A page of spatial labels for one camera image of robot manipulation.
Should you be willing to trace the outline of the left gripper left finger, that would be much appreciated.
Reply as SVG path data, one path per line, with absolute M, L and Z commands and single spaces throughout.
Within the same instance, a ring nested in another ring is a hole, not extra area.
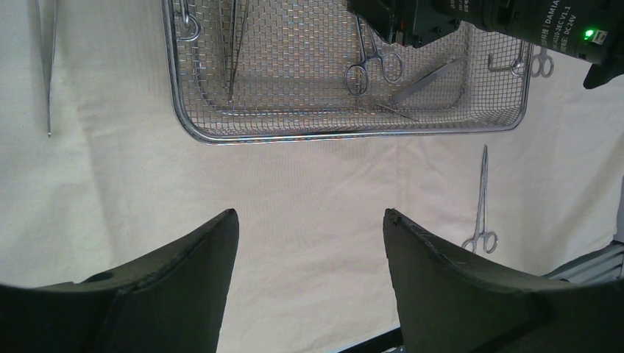
M 237 212 L 83 282 L 1 287 L 3 352 L 214 352 Z

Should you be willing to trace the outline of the aluminium frame rail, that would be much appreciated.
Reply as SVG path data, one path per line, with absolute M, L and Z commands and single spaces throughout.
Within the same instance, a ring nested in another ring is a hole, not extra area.
M 603 249 L 578 257 L 544 275 L 576 285 L 594 285 L 623 278 L 623 243 L 613 241 Z

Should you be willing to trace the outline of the metal mesh instrument tray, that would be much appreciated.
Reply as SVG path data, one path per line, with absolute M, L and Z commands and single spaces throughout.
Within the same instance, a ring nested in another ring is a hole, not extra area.
M 532 45 L 470 24 L 419 49 L 376 36 L 382 51 L 402 56 L 403 77 L 387 83 L 371 65 L 368 93 L 351 95 L 344 72 L 358 44 L 345 1 L 251 1 L 228 104 L 217 1 L 161 7 L 174 111 L 201 143 L 502 132 L 526 111 Z M 397 106 L 402 116 L 375 106 L 459 57 L 459 67 Z

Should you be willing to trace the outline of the beige wrapping cloth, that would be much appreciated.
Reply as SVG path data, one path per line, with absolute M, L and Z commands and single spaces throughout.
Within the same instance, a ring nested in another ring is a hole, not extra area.
M 220 352 L 337 352 L 395 328 L 383 216 L 454 243 L 489 152 L 491 260 L 546 274 L 609 244 L 623 180 L 623 79 L 595 90 L 556 55 L 509 131 L 207 146 L 171 104 L 158 1 L 58 7 L 53 133 L 29 1 L 1 3 L 1 280 L 80 282 L 240 222 Z

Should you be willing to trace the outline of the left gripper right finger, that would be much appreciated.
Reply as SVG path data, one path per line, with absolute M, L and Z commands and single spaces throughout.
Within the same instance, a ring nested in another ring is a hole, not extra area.
M 576 285 L 487 260 L 388 209 L 407 352 L 621 352 L 623 281 Z

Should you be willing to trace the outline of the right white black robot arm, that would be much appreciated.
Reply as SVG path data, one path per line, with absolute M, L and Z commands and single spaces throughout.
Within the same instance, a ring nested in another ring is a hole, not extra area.
M 352 0 L 347 9 L 388 44 L 420 48 L 466 22 L 591 63 L 586 89 L 623 75 L 619 0 Z

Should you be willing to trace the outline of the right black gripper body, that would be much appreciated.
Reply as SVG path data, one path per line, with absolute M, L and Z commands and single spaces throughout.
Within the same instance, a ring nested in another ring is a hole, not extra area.
M 383 42 L 421 48 L 456 31 L 461 20 L 429 0 L 351 0 L 347 9 L 363 20 Z

